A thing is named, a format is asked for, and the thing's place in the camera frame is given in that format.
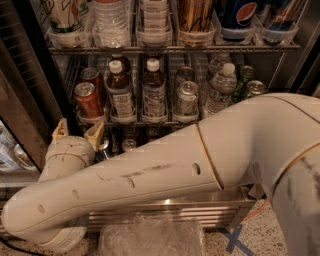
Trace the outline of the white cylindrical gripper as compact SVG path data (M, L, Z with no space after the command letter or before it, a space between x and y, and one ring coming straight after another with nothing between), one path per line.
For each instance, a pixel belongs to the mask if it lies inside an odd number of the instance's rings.
M85 139L68 136L67 119L60 119L52 133L39 182L65 177L92 165L103 133L104 122L100 121L85 132Z

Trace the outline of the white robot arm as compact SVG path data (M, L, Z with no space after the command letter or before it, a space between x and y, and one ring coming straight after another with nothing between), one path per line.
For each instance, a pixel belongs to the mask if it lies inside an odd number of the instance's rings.
M5 204L5 230L66 252L91 212L258 183L290 256L320 256L320 99L274 93L95 163L90 143L62 135L38 182Z

